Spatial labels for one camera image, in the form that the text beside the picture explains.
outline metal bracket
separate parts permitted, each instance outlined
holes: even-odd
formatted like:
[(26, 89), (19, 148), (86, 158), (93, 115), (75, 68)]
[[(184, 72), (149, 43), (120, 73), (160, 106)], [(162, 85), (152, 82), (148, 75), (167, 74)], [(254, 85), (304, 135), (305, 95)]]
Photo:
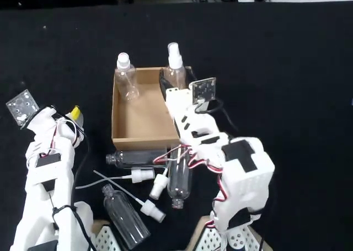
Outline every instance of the metal bracket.
[(31, 115), (39, 110), (39, 107), (26, 89), (6, 103), (12, 117), (19, 126), (22, 126)]

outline circuit board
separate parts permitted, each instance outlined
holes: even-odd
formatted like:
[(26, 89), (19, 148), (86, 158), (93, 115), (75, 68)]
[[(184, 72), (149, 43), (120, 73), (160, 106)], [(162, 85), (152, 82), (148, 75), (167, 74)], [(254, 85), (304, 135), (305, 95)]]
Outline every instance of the circuit board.
[(192, 104), (198, 104), (201, 100), (209, 102), (216, 99), (216, 77), (207, 78), (191, 83)]

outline spray nozzle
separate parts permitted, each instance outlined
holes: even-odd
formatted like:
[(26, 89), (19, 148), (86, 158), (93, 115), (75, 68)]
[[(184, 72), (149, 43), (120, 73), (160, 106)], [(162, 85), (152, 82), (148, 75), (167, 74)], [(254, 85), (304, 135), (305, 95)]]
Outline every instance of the spray nozzle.
[(180, 55), (179, 45), (176, 42), (168, 44), (169, 66), (171, 69), (179, 69), (183, 66), (183, 58)]

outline yellow object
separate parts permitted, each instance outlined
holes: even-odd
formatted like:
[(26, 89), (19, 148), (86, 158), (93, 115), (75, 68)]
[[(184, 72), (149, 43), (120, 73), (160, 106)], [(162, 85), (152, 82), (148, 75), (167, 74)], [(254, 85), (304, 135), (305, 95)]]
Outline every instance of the yellow object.
[(73, 108), (73, 110), (71, 111), (71, 117), (72, 117), (73, 120), (77, 120), (78, 117), (80, 116), (80, 114), (81, 114), (81, 111), (78, 108), (78, 106), (75, 106)]

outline perforated metal plate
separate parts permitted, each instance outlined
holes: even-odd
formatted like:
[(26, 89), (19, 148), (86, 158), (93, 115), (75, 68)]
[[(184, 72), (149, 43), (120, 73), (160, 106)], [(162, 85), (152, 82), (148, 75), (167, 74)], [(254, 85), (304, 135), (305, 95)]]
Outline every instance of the perforated metal plate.
[(97, 251), (121, 251), (109, 226), (102, 227), (95, 239), (95, 247)]
[[(259, 251), (259, 242), (248, 226), (239, 226), (227, 232), (228, 245), (234, 250)], [(205, 229), (195, 251), (219, 250), (221, 236), (216, 229)]]
[(6, 106), (19, 126), (22, 126), (39, 109), (27, 89), (6, 103)]

